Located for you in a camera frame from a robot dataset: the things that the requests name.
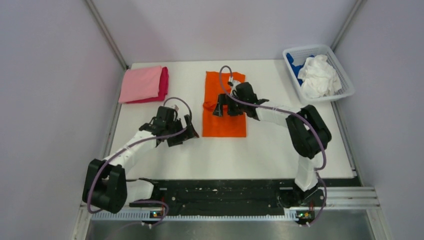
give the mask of gray wall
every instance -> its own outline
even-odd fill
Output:
[[[331,45],[355,0],[94,0],[128,64],[281,59]]]
[[[2,0],[0,33],[0,239],[69,239],[122,70],[82,0]]]
[[[422,239],[424,1],[370,0],[336,55],[356,93],[341,101],[364,180],[396,239]]]

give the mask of blue cloth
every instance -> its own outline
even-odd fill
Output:
[[[300,69],[302,69],[303,67],[304,67],[304,65],[305,65],[305,63],[303,63],[302,65],[298,65],[298,66],[295,66],[295,65],[293,65],[293,62],[295,61],[294,59],[293,59],[293,57],[292,57],[292,55],[290,55],[290,53],[287,53],[286,54],[286,57],[287,57],[287,60],[288,60],[288,63],[290,64],[290,66],[291,66],[291,69],[293,70],[293,73],[294,73],[294,75],[296,76],[296,78],[298,78],[298,75],[299,75],[299,71],[300,71]],[[302,84],[304,83],[301,79],[297,79],[297,81],[299,82],[299,84],[302,86]]]

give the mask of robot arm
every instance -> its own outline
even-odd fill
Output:
[[[258,99],[248,82],[240,83],[230,78],[228,84],[231,86],[230,94],[236,99],[250,104],[271,107],[272,109],[241,104],[223,93],[218,96],[218,103],[213,114],[221,117],[223,115],[223,106],[227,105],[227,113],[230,116],[246,113],[248,117],[255,120],[270,122],[287,128],[293,146],[297,153],[299,153],[297,175],[294,182],[301,190],[301,198],[303,196],[306,198],[313,193],[318,188],[315,168],[322,164],[322,157],[318,154],[321,151],[318,142],[300,119],[291,114],[276,111],[275,109],[297,113],[307,119],[317,132],[324,148],[327,148],[327,144],[332,136],[317,109],[312,105],[307,105],[299,109],[279,105],[267,99]]]
[[[134,137],[124,146],[103,160],[92,160],[85,177],[82,200],[87,203],[90,188],[99,174],[101,167],[107,166],[100,173],[91,195],[91,205],[111,213],[119,212],[125,203],[140,199],[149,199],[153,191],[153,185],[147,181],[128,182],[126,172],[134,167],[145,152],[156,148],[160,143],[167,141],[169,147],[183,144],[191,138],[198,138],[191,116],[185,115],[185,130],[180,119],[177,119],[177,110],[172,107],[160,106],[156,117],[149,123],[142,125]]]

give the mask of white laundry basket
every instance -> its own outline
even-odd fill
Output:
[[[311,98],[306,96],[301,89],[301,85],[299,84],[292,67],[290,66],[289,60],[287,59],[287,54],[290,54],[293,57],[293,65],[295,66],[304,64],[306,59],[311,55],[326,55],[328,57],[327,63],[335,69],[338,74],[338,77],[340,78],[341,89],[332,96],[322,96],[317,98]],[[287,64],[288,70],[290,71],[293,87],[296,90],[297,96],[299,97],[299,100],[302,104],[307,105],[320,102],[336,101],[351,96],[355,93],[354,85],[352,84],[345,70],[343,70],[342,65],[340,64],[339,60],[337,60],[336,55],[334,55],[334,52],[329,46],[308,45],[302,47],[293,47],[284,50],[282,52],[282,55],[284,57],[285,64]]]

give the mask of metal frame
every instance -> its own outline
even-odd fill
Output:
[[[95,21],[97,22],[99,29],[102,31],[106,42],[112,49],[115,57],[118,59],[123,69],[128,69],[128,65],[125,62],[121,52],[119,51],[115,41],[113,40],[108,28],[106,27],[103,19],[101,18],[96,6],[92,0],[84,0],[87,4],[87,7],[90,9],[91,14],[93,15]],[[338,35],[334,39],[334,42],[331,45],[331,49],[334,51],[339,45],[340,41],[343,39],[343,36],[346,34],[349,26],[352,24],[353,19],[358,14],[361,7],[364,5],[366,0],[357,0],[354,4],[351,12],[347,16],[342,28],[340,29]],[[332,103],[332,108],[334,115],[337,120],[338,127],[340,129],[341,137],[343,144],[345,146],[352,171],[360,179],[361,171],[358,166],[355,164],[355,155],[352,151],[350,144],[348,130],[346,128],[345,120],[343,114],[341,113],[341,108],[337,102]],[[115,106],[115,111],[110,123],[110,129],[107,133],[107,139],[103,147],[103,156],[106,157],[109,155],[112,147],[113,136],[115,134],[116,126],[118,123],[119,114],[121,111],[121,104],[117,103]],[[389,227],[386,223],[386,220],[383,216],[380,203],[373,187],[328,187],[327,188],[327,206],[325,207],[326,211],[331,210],[366,210],[369,224],[374,234],[376,240],[391,240],[392,235],[390,233]],[[126,206],[121,214],[99,214],[91,215],[87,212],[85,203],[81,204],[77,221],[72,233],[72,240],[85,240],[87,232],[89,230],[90,221],[96,220],[138,220],[143,219],[149,220],[147,218],[147,212],[143,212],[138,208],[128,208]],[[281,216],[271,216],[271,217],[199,217],[199,216],[170,216],[165,218],[165,221],[251,221],[262,219],[263,221],[284,221],[284,220],[293,220],[293,211],[305,211],[308,210],[307,207],[292,207],[286,215]]]

